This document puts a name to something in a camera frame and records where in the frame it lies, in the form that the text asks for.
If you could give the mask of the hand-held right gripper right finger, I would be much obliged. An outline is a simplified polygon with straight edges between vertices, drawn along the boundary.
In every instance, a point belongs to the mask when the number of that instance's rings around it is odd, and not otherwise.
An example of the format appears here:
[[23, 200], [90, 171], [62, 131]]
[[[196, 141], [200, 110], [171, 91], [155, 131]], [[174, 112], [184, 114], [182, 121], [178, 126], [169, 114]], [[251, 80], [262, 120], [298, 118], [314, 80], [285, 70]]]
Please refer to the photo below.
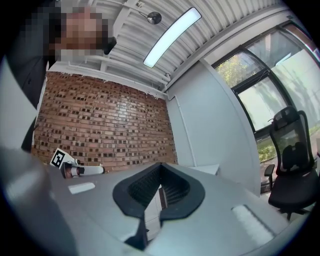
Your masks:
[[151, 256], [276, 256], [302, 227], [241, 184], [174, 167], [200, 181], [205, 197], [189, 217], [163, 223], [146, 248]]

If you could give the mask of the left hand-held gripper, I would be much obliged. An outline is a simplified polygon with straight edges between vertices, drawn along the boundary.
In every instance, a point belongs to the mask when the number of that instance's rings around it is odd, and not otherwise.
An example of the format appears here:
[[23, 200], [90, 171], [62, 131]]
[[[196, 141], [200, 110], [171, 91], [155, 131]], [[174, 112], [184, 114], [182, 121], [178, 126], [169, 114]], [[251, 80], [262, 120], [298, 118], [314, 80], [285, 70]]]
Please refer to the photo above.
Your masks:
[[105, 169], [102, 166], [85, 166], [83, 167], [79, 160], [73, 158], [60, 148], [57, 148], [49, 161], [49, 165], [57, 167], [63, 178], [65, 177], [65, 169], [71, 168], [72, 178], [80, 176], [90, 176], [104, 174]]

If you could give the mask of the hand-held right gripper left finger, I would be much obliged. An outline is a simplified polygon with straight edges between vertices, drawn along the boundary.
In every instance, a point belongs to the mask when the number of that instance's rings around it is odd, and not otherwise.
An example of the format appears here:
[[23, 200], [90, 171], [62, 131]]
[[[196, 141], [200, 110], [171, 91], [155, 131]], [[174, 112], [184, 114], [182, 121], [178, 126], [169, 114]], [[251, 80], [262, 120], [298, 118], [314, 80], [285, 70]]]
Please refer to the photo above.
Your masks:
[[47, 249], [54, 256], [159, 256], [160, 240], [148, 242], [145, 209], [158, 185], [160, 165], [65, 179], [48, 169], [54, 208]]

